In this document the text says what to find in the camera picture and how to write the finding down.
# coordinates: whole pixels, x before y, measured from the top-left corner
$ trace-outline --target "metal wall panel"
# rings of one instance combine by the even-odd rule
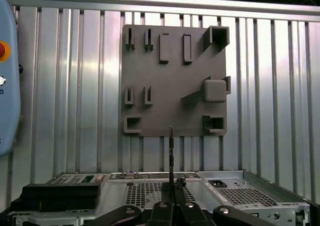
[[[176,137],[175,170],[249,169],[320,203],[319,8],[12,1],[19,6],[23,121],[14,151],[0,158],[0,210],[24,185],[60,171],[169,170],[168,137],[119,129],[125,24],[230,28],[227,134]]]

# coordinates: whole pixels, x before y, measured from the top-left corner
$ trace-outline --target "screw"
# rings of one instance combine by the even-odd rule
[[[192,208],[194,205],[193,205],[193,203],[187,202],[187,203],[185,204],[185,206],[188,206],[189,208]]]
[[[135,211],[134,210],[127,210],[127,212],[126,212],[127,214],[134,214],[135,213]]]
[[[220,212],[224,213],[224,214],[228,214],[230,213],[230,211],[226,208],[220,208]]]

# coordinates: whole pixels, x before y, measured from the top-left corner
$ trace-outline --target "rectangular slot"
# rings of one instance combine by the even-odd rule
[[[225,131],[224,117],[203,115],[202,117],[203,129],[208,133],[222,134]]]
[[[127,134],[139,134],[142,130],[137,129],[137,124],[141,119],[141,115],[126,115],[124,117],[123,131]]]
[[[212,119],[212,128],[223,130],[224,129],[224,119],[223,118],[213,118]]]
[[[152,41],[152,36],[151,36],[151,29],[145,30],[144,33],[144,48],[145,50],[153,50],[154,49],[154,43]]]
[[[170,55],[170,38],[168,33],[160,34],[159,61],[160,64],[168,64]]]
[[[132,50],[135,49],[135,30],[132,29],[132,28],[128,28],[128,31],[127,33],[125,34],[125,45],[126,45],[126,48],[129,50],[130,48]]]
[[[191,53],[191,35],[184,34],[183,35],[183,60],[185,64],[192,63],[192,53]]]
[[[227,76],[223,78],[223,80],[226,82],[226,94],[229,95],[231,94],[231,78],[230,76]]]
[[[153,93],[152,93],[152,87],[145,87],[144,88],[144,104],[145,105],[152,105],[152,99],[153,99]]]
[[[227,185],[221,180],[209,180],[209,183],[215,188],[226,188]]]
[[[124,92],[124,104],[127,106],[134,105],[134,87],[128,86]]]

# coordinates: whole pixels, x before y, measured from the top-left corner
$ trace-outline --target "black plastic part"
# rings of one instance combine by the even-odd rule
[[[142,115],[126,115],[124,117],[123,131],[127,134],[139,134],[141,129],[136,128],[137,122],[142,118]]]
[[[192,226],[215,226],[212,219],[208,219],[200,206],[195,202],[186,202],[179,207],[180,225]]]
[[[153,206],[151,218],[146,226],[172,226],[174,206],[168,202],[159,202]]]
[[[213,220],[217,225],[237,226],[274,226],[256,216],[245,213],[230,206],[219,206],[213,211]]]
[[[130,50],[130,48],[132,50],[135,49],[135,30],[133,28],[128,28],[127,32],[125,34],[125,46],[128,50]]]
[[[144,88],[144,104],[145,105],[153,105],[154,93],[152,86]]]
[[[153,38],[151,35],[151,29],[147,29],[145,30],[144,33],[144,48],[146,51],[148,50],[153,50],[154,49],[154,43],[153,43]]]
[[[162,183],[161,200],[170,204],[174,204],[175,202],[177,204],[184,204],[186,202],[186,197],[183,187],[174,187],[173,195],[172,185],[168,182]]]
[[[40,225],[33,224],[33,223],[30,223],[30,222],[23,222],[22,226],[40,226]]]
[[[126,106],[133,106],[134,105],[134,95],[135,95],[135,88],[133,86],[128,86],[124,90],[124,104]]]
[[[209,46],[217,47],[218,52],[222,51],[230,42],[229,28],[223,26],[209,26],[203,34],[203,51]]]
[[[31,184],[23,187],[14,200],[12,211],[60,212],[66,210],[95,209],[100,199],[100,184],[75,185]]]
[[[191,64],[193,62],[192,59],[192,37],[191,34],[183,35],[183,61],[185,64]]]
[[[215,188],[226,188],[227,185],[221,180],[209,180],[209,183]]]
[[[19,64],[19,74],[22,74],[24,71],[24,68],[21,64]]]
[[[141,210],[134,206],[122,206],[99,218],[91,220],[83,226],[115,226],[136,225],[141,219]]]
[[[170,36],[168,33],[161,33],[159,37],[159,62],[168,64],[170,56]]]
[[[281,190],[283,194],[286,193],[290,196],[296,197],[297,201],[303,201],[303,202],[306,202],[307,204],[309,204],[310,205],[310,218],[311,218],[310,226],[320,226],[320,205],[319,204],[316,204],[308,199],[305,199],[305,198],[301,197],[300,195],[297,195],[294,192],[285,189],[284,187],[276,185],[275,183],[270,183],[269,180],[267,180],[263,177],[260,177],[257,174],[254,174],[248,170],[244,170],[243,171],[244,177],[246,177],[246,174],[252,175],[252,176],[264,181],[264,183],[269,184],[270,190],[272,190],[272,188],[277,189],[277,190]]]

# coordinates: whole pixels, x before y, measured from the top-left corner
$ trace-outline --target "perforated metal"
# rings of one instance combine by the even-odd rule
[[[187,187],[183,188],[187,201],[196,201]],[[161,201],[161,183],[137,183],[127,187],[126,205],[144,208],[146,203]]]
[[[234,205],[262,204],[266,207],[276,206],[276,202],[256,189],[219,189],[227,200]]]

